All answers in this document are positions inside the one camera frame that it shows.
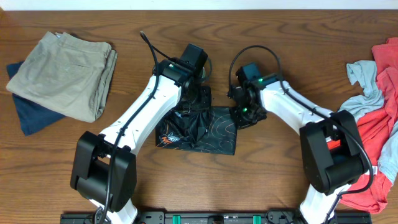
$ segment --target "black cloth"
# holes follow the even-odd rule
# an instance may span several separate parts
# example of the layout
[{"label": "black cloth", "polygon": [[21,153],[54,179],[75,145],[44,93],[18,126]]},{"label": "black cloth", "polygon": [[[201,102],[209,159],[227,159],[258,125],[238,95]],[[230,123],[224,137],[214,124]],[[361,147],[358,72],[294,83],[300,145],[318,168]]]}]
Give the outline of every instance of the black cloth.
[{"label": "black cloth", "polygon": [[211,154],[234,155],[236,127],[228,107],[181,115],[171,111],[156,126],[156,146]]},{"label": "black cloth", "polygon": [[[7,73],[11,79],[17,72],[23,62],[7,65]],[[46,126],[64,118],[65,116],[44,108],[30,100],[12,94],[15,107],[21,123],[22,132],[25,136],[34,134]]]}]

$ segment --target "red towel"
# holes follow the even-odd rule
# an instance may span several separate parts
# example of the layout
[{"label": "red towel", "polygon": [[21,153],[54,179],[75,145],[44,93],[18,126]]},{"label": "red towel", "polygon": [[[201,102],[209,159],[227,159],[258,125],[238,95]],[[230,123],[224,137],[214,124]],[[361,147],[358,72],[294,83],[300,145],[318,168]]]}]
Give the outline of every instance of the red towel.
[{"label": "red towel", "polygon": [[[374,46],[372,52],[377,65],[376,84],[384,95],[385,103],[383,108],[359,119],[357,125],[365,151],[372,165],[377,166],[381,149],[398,118],[398,38],[391,38],[387,40],[387,44]],[[330,142],[329,148],[338,144],[339,142]],[[368,175],[362,175],[349,190],[364,187],[368,180]],[[359,210],[380,213],[387,205],[387,194],[391,187],[390,180],[378,171],[370,189],[359,194],[344,195],[340,202]]]}]

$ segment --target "white backdrop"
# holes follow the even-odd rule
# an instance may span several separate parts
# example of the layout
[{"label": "white backdrop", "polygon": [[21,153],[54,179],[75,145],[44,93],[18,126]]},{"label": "white backdrop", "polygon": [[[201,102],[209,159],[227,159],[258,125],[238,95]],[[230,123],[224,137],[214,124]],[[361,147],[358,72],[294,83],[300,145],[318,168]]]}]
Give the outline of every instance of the white backdrop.
[{"label": "white backdrop", "polygon": [[398,0],[0,0],[12,10],[398,9]]}]

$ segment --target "wood tabletop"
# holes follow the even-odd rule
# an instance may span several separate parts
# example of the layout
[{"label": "wood tabletop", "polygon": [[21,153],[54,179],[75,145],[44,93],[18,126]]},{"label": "wood tabletop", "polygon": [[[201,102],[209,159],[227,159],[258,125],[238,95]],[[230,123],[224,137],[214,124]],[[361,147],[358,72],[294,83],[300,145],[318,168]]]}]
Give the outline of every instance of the wood tabletop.
[{"label": "wood tabletop", "polygon": [[[118,119],[147,85],[154,63],[140,30],[170,56],[179,57],[188,43],[205,49],[213,62],[208,84],[214,106],[233,105],[226,97],[229,65],[242,48],[261,44],[279,55],[293,88],[337,110],[361,93],[350,85],[346,63],[372,60],[373,45],[398,37],[397,17],[397,11],[0,13],[0,223],[59,223],[62,213],[95,209],[70,188],[76,142],[85,131],[98,134]],[[106,109],[97,121],[64,118],[25,137],[6,90],[6,65],[24,60],[47,31],[109,42],[119,57]],[[235,69],[247,62],[276,69],[261,50],[246,52]],[[238,131],[235,156],[156,149],[152,133],[137,157],[137,178],[133,204],[171,212],[297,208],[308,189],[299,137],[273,114]],[[373,215],[374,223],[398,219],[396,187],[388,201],[381,214]]]}]

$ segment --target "light blue towel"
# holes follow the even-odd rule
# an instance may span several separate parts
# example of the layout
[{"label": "light blue towel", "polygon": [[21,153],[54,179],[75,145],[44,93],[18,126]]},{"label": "light blue towel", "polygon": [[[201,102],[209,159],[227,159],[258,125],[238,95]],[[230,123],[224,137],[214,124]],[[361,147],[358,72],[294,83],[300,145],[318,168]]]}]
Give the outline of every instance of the light blue towel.
[{"label": "light blue towel", "polygon": [[358,82],[363,88],[363,95],[353,96],[345,101],[339,111],[347,110],[354,115],[355,121],[366,113],[380,109],[384,104],[384,97],[376,85],[376,63],[369,60],[347,64],[347,76],[351,85]]},{"label": "light blue towel", "polygon": [[394,184],[398,172],[398,122],[395,123],[390,138],[381,149],[378,164],[380,171]]}]

